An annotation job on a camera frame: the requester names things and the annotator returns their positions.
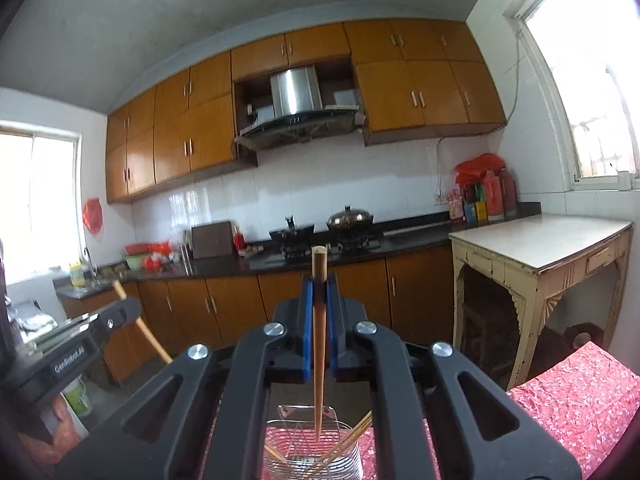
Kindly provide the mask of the wooden chopstick eight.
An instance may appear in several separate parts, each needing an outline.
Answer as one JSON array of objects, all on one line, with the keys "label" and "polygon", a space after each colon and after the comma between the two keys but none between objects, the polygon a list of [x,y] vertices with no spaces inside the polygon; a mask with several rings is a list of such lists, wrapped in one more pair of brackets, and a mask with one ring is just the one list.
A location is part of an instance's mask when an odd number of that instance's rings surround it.
[{"label": "wooden chopstick eight", "polygon": [[286,459],[286,457],[278,452],[275,448],[272,448],[269,444],[265,443],[264,450],[274,460],[277,460],[280,464],[288,466],[288,460]]}]

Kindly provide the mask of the wooden chopstick nine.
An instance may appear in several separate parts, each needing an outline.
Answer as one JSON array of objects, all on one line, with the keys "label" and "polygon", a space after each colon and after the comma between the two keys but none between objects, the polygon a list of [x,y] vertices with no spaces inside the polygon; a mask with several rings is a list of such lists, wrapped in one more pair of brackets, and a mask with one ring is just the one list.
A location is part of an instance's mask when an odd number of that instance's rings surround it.
[{"label": "wooden chopstick nine", "polygon": [[315,462],[304,474],[303,479],[314,478],[322,469],[328,468],[338,456],[341,456],[347,451],[357,440],[371,427],[372,425],[372,412],[368,411],[367,414],[360,419],[360,422],[352,428],[352,431],[344,437],[343,440],[334,445],[333,448],[326,452],[326,454],[320,457],[318,462]]}]

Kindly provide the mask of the red plastic bag on wall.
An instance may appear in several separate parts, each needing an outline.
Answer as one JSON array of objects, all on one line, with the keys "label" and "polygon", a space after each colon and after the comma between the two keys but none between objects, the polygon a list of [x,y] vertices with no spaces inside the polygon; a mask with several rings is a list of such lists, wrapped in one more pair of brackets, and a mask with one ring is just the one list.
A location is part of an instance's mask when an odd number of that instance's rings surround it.
[{"label": "red plastic bag on wall", "polygon": [[89,198],[82,205],[82,223],[91,235],[98,235],[103,229],[103,210],[97,197]]}]

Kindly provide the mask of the wooden chopstick six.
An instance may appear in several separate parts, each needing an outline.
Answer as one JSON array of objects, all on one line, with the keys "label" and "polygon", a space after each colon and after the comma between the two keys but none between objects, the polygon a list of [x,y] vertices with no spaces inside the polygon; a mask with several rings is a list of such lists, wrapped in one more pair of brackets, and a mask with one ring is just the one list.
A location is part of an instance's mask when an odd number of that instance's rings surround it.
[{"label": "wooden chopstick six", "polygon": [[314,343],[314,435],[320,439],[324,404],[324,378],[326,378],[326,277],[328,276],[328,250],[326,246],[311,248],[312,263],[312,342]]}]

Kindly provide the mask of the upper wooden cabinets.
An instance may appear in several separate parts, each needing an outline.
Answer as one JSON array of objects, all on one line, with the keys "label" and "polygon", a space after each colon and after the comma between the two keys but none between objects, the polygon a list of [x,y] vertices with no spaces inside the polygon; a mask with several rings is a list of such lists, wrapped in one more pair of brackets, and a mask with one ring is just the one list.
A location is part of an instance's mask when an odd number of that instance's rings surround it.
[{"label": "upper wooden cabinets", "polygon": [[114,110],[106,197],[132,200],[355,130],[374,145],[481,136],[505,123],[464,23],[376,18],[290,30],[206,58]]}]

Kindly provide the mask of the right window frame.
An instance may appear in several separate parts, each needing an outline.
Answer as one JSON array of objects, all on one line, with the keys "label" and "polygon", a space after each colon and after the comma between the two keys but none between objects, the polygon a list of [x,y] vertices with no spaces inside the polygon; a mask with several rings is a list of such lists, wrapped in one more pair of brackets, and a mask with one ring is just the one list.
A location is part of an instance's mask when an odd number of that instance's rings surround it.
[{"label": "right window frame", "polygon": [[634,0],[516,0],[562,108],[574,179],[639,177],[639,6]]}]

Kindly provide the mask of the cream wooden side table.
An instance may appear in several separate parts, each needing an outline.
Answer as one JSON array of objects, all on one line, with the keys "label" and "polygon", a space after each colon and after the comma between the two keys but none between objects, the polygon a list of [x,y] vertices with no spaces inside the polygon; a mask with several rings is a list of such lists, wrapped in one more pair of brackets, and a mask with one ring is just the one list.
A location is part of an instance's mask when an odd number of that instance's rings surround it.
[{"label": "cream wooden side table", "polygon": [[617,278],[603,335],[603,348],[610,348],[626,285],[630,221],[536,214],[451,232],[449,239],[454,264],[452,344],[462,347],[463,269],[468,266],[512,298],[520,340],[510,388],[526,382],[542,328],[566,291],[612,264]]}]

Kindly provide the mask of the red thermos pair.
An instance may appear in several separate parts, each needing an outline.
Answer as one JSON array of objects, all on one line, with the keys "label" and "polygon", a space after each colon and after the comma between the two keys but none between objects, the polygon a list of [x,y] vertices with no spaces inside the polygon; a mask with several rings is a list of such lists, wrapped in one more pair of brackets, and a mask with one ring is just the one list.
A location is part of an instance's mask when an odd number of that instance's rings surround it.
[{"label": "red thermos pair", "polygon": [[514,219],[518,215],[515,181],[506,168],[499,171],[488,169],[483,186],[490,223]]}]

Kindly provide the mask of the lower wooden cabinets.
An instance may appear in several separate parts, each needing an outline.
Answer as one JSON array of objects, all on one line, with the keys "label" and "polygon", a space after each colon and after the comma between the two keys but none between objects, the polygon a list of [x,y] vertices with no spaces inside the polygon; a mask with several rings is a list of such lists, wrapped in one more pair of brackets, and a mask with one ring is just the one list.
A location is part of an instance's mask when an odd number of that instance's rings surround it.
[{"label": "lower wooden cabinets", "polygon": [[[448,242],[382,258],[334,264],[343,297],[361,302],[370,321],[415,344],[449,340],[454,331],[454,264]],[[305,269],[221,278],[133,278],[127,295],[170,356],[190,344],[221,348],[268,322],[298,296]]]}]

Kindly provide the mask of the red bottle on counter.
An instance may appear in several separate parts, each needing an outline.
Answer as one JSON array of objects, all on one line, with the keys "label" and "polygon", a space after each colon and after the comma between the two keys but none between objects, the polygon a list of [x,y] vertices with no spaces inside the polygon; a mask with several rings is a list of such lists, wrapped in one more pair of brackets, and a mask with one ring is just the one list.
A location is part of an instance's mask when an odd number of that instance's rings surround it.
[{"label": "red bottle on counter", "polygon": [[232,226],[232,234],[233,234],[232,242],[233,242],[235,251],[239,255],[243,255],[246,249],[246,241],[243,233],[241,232],[238,226]]}]

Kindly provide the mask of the steel range hood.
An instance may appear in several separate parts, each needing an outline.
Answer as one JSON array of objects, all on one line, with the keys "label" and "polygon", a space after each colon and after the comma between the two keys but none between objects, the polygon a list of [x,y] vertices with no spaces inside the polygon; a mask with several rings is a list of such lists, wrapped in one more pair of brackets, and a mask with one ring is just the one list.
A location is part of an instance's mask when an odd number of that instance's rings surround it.
[{"label": "steel range hood", "polygon": [[234,86],[234,142],[254,152],[342,136],[366,123],[347,60],[287,68]]}]

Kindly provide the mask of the red floral tablecloth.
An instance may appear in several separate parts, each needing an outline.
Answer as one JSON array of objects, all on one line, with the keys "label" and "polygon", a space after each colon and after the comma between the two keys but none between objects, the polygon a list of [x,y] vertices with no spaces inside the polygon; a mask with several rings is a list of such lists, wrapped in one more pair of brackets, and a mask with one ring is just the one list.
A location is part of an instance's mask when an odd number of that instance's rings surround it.
[{"label": "red floral tablecloth", "polygon": [[505,391],[572,454],[578,479],[639,474],[639,378],[594,344]]}]

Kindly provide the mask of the wooden chopstick five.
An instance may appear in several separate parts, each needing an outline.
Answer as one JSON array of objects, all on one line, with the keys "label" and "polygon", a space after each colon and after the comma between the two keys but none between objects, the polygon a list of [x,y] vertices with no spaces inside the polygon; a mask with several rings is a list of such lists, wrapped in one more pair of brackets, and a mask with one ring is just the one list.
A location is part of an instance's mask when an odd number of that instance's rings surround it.
[{"label": "wooden chopstick five", "polygon": [[[122,287],[122,284],[120,284],[120,281],[114,281],[112,283],[112,285],[113,285],[114,291],[116,292],[116,294],[117,294],[117,296],[118,296],[118,298],[120,300],[126,300],[128,298],[126,290]],[[160,344],[160,342],[156,339],[156,337],[153,335],[153,333],[151,332],[149,327],[142,320],[141,316],[138,316],[136,318],[136,325],[137,325],[137,328],[142,333],[142,335],[144,336],[144,338],[148,341],[148,343],[152,346],[152,348],[160,356],[160,358],[163,360],[163,362],[165,364],[170,364],[172,362],[171,356],[164,349],[164,347]]]}]

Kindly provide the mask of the yellow detergent bottle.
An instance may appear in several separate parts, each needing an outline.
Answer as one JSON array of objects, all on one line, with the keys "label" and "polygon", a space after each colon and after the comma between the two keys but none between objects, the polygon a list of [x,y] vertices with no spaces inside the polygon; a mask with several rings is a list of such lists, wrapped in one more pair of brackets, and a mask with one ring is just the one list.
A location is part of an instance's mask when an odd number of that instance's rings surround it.
[{"label": "yellow detergent bottle", "polygon": [[77,261],[70,265],[68,269],[68,276],[70,277],[70,284],[73,287],[84,287],[86,284],[84,266],[80,261]]}]

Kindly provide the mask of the green and red basins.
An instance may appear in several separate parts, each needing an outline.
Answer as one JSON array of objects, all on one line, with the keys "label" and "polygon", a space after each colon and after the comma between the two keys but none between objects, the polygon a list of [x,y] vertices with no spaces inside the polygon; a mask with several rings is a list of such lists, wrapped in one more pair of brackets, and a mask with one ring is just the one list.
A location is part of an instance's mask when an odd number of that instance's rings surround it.
[{"label": "green and red basins", "polygon": [[160,270],[169,262],[171,247],[166,242],[136,243],[125,247],[125,262],[131,271]]}]

